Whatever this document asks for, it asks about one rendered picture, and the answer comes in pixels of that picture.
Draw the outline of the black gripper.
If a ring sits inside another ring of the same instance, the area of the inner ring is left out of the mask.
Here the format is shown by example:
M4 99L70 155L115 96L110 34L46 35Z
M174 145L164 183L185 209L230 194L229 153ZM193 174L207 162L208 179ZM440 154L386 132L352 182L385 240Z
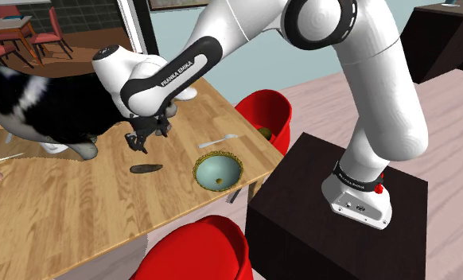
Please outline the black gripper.
M130 125L133 132L125 134L127 145L132 149L139 149L144 154L148 154L145 148L146 138L152 133L157 136L167 136L168 131L171 129L171 124L168 119L163 116L142 117L130 114Z

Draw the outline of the dark oblong pickle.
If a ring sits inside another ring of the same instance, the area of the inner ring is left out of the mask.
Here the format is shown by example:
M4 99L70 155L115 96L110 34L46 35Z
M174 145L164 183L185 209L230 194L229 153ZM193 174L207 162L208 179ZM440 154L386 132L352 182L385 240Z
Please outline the dark oblong pickle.
M152 173L163 168L162 164L141 164L130 167L132 173Z

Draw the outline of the white round dish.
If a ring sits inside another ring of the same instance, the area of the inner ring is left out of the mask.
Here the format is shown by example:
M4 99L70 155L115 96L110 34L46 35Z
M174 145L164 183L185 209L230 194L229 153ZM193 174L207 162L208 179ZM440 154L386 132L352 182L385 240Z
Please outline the white round dish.
M194 99L197 95L197 90L194 87L187 87L181 93L174 97L177 101L188 101Z

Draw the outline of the silver fork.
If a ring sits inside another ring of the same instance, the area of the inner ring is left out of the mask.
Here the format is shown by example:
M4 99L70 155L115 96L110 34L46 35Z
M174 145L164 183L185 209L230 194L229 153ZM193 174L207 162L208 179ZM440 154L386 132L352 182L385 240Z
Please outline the silver fork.
M225 140L228 140L228 139L231 139L231 138L238 138L238 137L239 136L237 134L226 134L226 135L224 135L224 137L222 139L215 140L215 141L210 141L210 142L205 142L205 143L199 144L197 147L202 149L202 148L205 148L207 146L216 144L218 142L222 142L222 141L225 141Z

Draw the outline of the black and white cow figure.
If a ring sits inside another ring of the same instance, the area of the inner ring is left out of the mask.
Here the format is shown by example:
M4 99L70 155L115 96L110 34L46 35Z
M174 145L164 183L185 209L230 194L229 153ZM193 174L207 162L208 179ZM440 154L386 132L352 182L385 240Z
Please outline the black and white cow figure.
M177 105L165 109L167 119ZM64 144L84 160L95 158L95 138L116 123L130 122L97 76L48 78L0 65L0 125L35 142Z

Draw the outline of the white small bowl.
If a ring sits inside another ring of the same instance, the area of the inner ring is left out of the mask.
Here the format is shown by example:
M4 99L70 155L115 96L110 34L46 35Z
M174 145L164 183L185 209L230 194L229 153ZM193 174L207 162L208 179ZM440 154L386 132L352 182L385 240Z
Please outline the white small bowl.
M64 144L55 144L55 143L40 142L40 146L49 154L62 153L68 149L68 146Z

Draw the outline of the pale blue gold-rimmed bowl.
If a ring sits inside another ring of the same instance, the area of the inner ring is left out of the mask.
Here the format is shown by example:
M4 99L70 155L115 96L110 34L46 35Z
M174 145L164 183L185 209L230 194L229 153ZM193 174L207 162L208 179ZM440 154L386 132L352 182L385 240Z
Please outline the pale blue gold-rimmed bowl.
M243 163L231 152L214 150L199 157L193 166L197 184L209 191L223 192L234 187L243 175Z

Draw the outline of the light wooden table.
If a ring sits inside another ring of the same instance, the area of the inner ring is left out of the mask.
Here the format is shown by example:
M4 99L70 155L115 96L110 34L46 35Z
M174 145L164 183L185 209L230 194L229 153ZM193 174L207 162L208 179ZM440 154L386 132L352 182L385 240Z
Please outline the light wooden table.
M243 163L238 191L270 174L281 153L206 80L195 89L167 136L147 138L148 154L127 146L127 123L101 135L89 161L72 150L48 154L0 128L0 158L25 153L0 162L0 280L51 280L221 199L193 177L196 160L213 150ZM197 147L226 134L239 137ZM130 171L141 164L163 168Z

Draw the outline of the dining table with red chairs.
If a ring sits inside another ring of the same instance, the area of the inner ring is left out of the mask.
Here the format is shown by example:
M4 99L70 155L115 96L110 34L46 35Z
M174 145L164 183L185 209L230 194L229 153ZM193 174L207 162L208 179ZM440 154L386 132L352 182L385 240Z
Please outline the dining table with red chairs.
M70 60L72 59L71 53L73 50L64 40L64 35L54 7L49 9L49 19L53 28L52 32L36 33L31 26L30 19L30 16L24 16L23 18L16 16L14 19L7 20L0 18L0 35L4 33L11 33L14 36L14 40L21 41L33 59L42 68L44 65L42 63L40 53L44 56L48 52L47 48L44 47L44 44L57 43L68 58Z

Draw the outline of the dark robot stand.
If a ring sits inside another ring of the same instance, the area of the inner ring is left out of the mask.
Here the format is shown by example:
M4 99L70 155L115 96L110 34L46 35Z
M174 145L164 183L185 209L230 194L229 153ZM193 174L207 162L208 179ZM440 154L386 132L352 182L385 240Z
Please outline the dark robot stand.
M252 267L266 280L426 280L428 184L384 171L391 222L336 214L321 193L343 148L304 133L247 206Z

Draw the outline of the dark wooden cabinet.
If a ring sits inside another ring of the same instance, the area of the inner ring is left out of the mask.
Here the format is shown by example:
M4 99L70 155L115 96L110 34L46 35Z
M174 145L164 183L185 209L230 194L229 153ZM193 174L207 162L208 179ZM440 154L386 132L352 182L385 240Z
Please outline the dark wooden cabinet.
M444 1L415 7L400 36L417 84L463 70L463 0L454 6L443 6Z

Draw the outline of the white door frame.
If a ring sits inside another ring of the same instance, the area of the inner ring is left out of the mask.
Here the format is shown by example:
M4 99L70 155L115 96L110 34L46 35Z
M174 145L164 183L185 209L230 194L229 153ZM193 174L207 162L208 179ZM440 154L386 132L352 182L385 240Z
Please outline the white door frame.
M134 0L116 0L120 10L131 48L136 53L147 54L146 44L142 35Z

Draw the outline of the framed wall picture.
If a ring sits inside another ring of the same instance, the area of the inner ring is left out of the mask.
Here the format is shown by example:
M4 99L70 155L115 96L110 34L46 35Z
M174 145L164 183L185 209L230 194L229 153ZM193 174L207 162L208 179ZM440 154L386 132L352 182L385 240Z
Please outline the framed wall picture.
M210 0L147 0L151 10L173 10L206 6Z

